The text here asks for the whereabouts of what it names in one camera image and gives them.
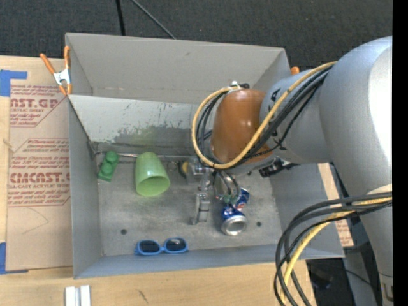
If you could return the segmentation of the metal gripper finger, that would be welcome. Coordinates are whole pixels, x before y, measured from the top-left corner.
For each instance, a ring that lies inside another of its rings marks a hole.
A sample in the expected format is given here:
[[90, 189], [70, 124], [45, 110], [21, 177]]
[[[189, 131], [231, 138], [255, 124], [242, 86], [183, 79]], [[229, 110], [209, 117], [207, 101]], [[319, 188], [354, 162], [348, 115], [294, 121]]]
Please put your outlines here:
[[208, 191], [210, 188], [210, 169], [203, 166], [197, 159], [187, 161], [187, 182], [196, 184], [199, 191]]
[[207, 222], [210, 212], [210, 199], [207, 193], [197, 193], [195, 199], [194, 214], [190, 223], [196, 225], [200, 222]]

